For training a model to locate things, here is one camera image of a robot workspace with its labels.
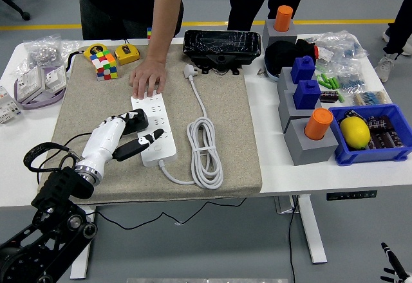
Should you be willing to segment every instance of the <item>orange cylinder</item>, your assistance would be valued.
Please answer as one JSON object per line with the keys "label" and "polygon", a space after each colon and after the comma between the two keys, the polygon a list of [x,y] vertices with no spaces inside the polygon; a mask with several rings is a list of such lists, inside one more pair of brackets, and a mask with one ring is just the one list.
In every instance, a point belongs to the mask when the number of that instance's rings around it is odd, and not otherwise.
{"label": "orange cylinder", "polygon": [[325,108],[317,108],[304,128],[304,134],[311,140],[321,140],[332,123],[333,114]]}
{"label": "orange cylinder", "polygon": [[294,9],[287,5],[281,5],[277,8],[274,28],[278,32],[286,32],[289,30],[290,20]]}

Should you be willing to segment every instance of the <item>rubik's cube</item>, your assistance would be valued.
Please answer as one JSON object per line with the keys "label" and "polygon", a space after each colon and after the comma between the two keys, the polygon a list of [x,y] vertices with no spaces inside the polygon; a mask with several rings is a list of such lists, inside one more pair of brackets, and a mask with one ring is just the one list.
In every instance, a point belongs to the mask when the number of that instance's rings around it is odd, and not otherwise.
{"label": "rubik's cube", "polygon": [[96,68],[97,80],[117,78],[116,59],[110,51],[105,50],[90,56],[90,61]]}

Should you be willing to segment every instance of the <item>chair wheel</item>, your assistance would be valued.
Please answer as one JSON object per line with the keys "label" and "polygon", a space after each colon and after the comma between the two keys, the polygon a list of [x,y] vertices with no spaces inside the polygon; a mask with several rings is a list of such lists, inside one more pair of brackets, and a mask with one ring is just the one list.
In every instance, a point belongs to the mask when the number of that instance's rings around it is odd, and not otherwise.
{"label": "chair wheel", "polygon": [[23,18],[25,21],[29,21],[30,14],[28,12],[23,12],[23,14],[21,14],[21,18]]}

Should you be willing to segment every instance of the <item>person's hand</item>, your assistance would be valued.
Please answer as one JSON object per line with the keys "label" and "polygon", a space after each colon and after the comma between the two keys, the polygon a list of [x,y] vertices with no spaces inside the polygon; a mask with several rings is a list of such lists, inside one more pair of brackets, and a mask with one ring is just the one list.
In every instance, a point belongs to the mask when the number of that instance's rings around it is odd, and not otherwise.
{"label": "person's hand", "polygon": [[147,87],[147,96],[153,96],[155,84],[158,83],[157,93],[161,93],[166,83],[166,69],[163,62],[145,59],[135,68],[129,77],[129,85],[133,87],[133,98],[144,98]]}

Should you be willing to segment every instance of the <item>white table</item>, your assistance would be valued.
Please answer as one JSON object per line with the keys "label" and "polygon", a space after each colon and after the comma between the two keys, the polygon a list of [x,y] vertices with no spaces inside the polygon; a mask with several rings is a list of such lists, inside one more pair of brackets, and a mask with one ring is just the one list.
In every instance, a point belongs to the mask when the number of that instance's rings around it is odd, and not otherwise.
{"label": "white table", "polygon": [[[130,40],[130,42],[136,45],[147,44],[146,39]],[[81,44],[89,46],[93,43],[94,41],[88,41]],[[100,43],[114,45],[122,44],[123,41],[100,41]],[[182,44],[183,39],[173,39],[173,43]],[[18,45],[0,79],[0,85],[4,86],[10,94],[13,93],[15,81],[12,73],[26,56],[23,44]],[[361,62],[367,90],[383,90],[383,85],[369,60],[365,58]],[[259,69],[263,67],[263,56],[260,56],[251,65],[243,68],[263,181],[258,196],[299,195],[308,242],[314,243],[313,251],[311,249],[312,259],[314,262],[326,262],[309,200],[310,194],[412,185],[412,178],[409,177],[412,174],[412,159],[404,162],[371,162],[340,167],[332,156],[326,162],[294,166],[281,132],[277,111],[279,105],[277,84],[267,77],[257,75]],[[323,106],[328,108],[332,104],[323,104]],[[60,108],[59,102],[34,111],[22,111],[21,116],[0,125],[0,145],[2,145],[0,206],[27,206],[37,194],[36,176],[23,165],[23,157],[33,146],[51,140]],[[37,160],[42,162],[45,158],[46,156],[43,155]],[[314,236],[306,227],[313,229]]]}

